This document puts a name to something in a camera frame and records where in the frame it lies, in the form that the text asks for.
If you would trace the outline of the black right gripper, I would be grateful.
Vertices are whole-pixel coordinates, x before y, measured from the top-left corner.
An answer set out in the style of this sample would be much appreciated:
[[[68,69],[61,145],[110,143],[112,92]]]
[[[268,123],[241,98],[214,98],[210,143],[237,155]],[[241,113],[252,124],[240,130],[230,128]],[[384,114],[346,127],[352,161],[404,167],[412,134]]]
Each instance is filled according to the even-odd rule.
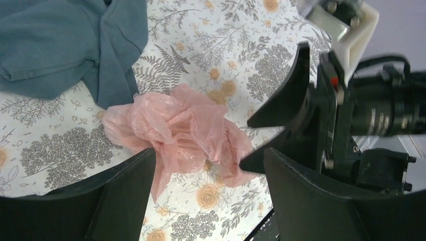
[[[308,131],[283,130],[271,141],[243,158],[243,171],[265,173],[266,151],[274,149],[297,163],[341,182],[378,192],[410,192],[405,180],[409,163],[416,159],[388,149],[360,151],[353,136],[391,137],[416,133],[416,73],[402,55],[362,60],[356,70],[377,65],[375,75],[352,77],[344,73],[333,53],[323,53],[317,86],[309,84],[310,47],[297,45],[290,72],[272,96],[247,120],[250,128],[291,127],[303,108],[317,125],[315,163],[310,164]],[[307,89],[309,98],[305,100]]]

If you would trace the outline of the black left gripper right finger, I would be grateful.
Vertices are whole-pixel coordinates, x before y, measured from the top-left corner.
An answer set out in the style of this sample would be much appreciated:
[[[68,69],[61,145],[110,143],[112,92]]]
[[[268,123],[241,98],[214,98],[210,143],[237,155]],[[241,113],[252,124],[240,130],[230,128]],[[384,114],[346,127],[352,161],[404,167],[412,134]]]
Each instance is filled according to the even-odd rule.
[[[425,191],[371,192],[274,149],[265,171],[281,240],[425,240]]]

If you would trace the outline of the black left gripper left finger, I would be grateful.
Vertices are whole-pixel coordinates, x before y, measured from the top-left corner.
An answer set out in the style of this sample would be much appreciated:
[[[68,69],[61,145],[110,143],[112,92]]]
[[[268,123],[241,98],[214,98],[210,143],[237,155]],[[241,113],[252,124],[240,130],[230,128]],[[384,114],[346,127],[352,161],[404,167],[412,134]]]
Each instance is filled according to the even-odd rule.
[[[1,198],[1,240],[138,240],[156,167],[145,149],[45,195]]]

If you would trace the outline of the pink plastic trash bag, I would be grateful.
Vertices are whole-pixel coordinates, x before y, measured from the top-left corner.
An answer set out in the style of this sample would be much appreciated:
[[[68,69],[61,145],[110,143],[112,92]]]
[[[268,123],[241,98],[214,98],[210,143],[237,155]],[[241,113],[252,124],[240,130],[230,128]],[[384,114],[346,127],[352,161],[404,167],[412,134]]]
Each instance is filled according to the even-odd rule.
[[[239,167],[252,143],[226,119],[227,111],[225,105],[180,84],[170,93],[146,92],[135,95],[133,103],[110,106],[102,124],[115,145],[134,153],[155,150],[157,164],[151,195],[157,200],[173,173],[198,172],[206,161],[217,168],[228,187],[241,186],[254,178]]]

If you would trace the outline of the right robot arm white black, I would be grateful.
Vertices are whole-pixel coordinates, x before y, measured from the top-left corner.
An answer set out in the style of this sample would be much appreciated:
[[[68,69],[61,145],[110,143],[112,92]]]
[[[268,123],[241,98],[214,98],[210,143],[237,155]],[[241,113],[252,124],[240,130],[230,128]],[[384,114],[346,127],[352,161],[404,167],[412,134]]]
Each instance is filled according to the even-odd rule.
[[[345,83],[335,53],[326,52],[320,55],[316,83],[311,83],[309,62],[309,44],[301,42],[285,81],[247,122],[250,128],[283,127],[283,131],[245,157],[240,168],[265,173],[263,152],[274,148],[313,171],[358,188],[411,191],[405,174],[414,157],[384,148],[361,151],[354,136],[424,134],[425,72],[411,72],[404,56],[385,55],[357,67],[382,64],[381,72]]]

